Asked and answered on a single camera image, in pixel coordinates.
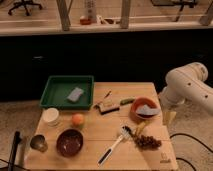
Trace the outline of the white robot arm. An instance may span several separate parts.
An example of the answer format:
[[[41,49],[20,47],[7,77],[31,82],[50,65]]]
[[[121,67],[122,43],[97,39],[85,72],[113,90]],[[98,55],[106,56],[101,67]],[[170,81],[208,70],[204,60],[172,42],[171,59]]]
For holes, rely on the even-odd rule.
[[[163,124],[168,126],[176,116],[175,107],[191,100],[213,115],[213,88],[205,84],[208,78],[206,66],[193,62],[170,70],[166,86],[159,94],[163,112]]]

